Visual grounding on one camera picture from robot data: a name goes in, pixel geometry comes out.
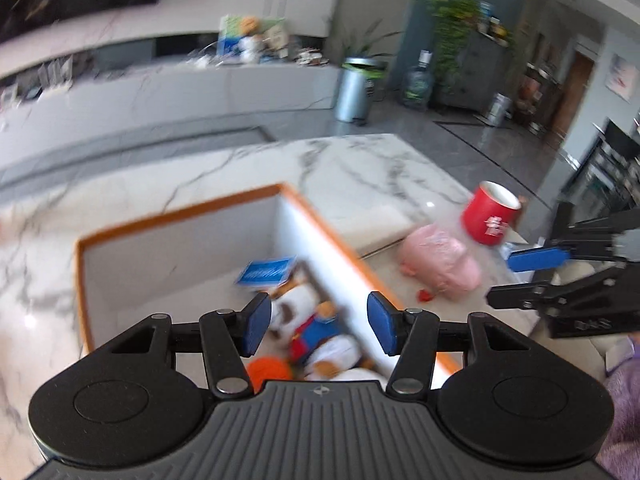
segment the tiled floor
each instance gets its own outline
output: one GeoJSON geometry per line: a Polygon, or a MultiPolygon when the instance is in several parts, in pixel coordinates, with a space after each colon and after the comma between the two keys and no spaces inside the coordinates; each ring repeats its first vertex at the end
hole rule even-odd
{"type": "Polygon", "coordinates": [[[48,187],[164,158],[278,140],[393,133],[473,190],[504,185],[530,206],[520,231],[546,232],[549,206],[570,174],[554,150],[517,126],[489,128],[472,114],[417,112],[392,99],[374,104],[365,126],[336,121],[332,110],[245,114],[162,124],[71,146],[0,172],[0,203],[48,187]]]}

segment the storage box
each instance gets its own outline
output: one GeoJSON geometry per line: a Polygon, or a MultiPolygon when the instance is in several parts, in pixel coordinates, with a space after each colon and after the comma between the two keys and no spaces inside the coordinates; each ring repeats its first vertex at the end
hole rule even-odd
{"type": "MultiPolygon", "coordinates": [[[[367,321],[367,297],[398,300],[286,184],[249,190],[98,232],[77,248],[81,333],[89,350],[157,312],[195,322],[218,308],[241,310],[253,293],[234,282],[251,260],[296,256],[336,304],[366,354],[388,376],[367,321]]],[[[263,340],[258,354],[277,350],[263,340]]],[[[179,354],[177,370],[206,387],[199,354],[179,354]]]]}

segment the pink plush toy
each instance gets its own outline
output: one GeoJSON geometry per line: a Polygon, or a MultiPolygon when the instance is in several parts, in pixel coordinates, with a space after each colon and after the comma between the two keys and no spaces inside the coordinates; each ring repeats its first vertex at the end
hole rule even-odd
{"type": "Polygon", "coordinates": [[[466,247],[435,224],[408,235],[398,251],[400,270],[432,292],[456,300],[480,285],[480,269],[466,247]]]}

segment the purple fur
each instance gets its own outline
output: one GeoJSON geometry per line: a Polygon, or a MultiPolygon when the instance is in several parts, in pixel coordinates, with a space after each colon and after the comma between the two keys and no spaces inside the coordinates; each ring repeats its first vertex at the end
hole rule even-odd
{"type": "Polygon", "coordinates": [[[640,359],[631,359],[605,382],[615,414],[597,462],[620,480],[640,479],[640,359]]]}

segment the brown door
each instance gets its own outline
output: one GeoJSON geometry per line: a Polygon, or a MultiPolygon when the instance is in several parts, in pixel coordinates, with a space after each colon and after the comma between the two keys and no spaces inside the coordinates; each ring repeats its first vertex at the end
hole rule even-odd
{"type": "Polygon", "coordinates": [[[587,89],[589,77],[593,70],[593,61],[579,52],[575,53],[574,63],[564,82],[564,95],[558,105],[548,135],[548,142],[557,148],[566,137],[569,127],[574,120],[575,113],[587,89]]]}

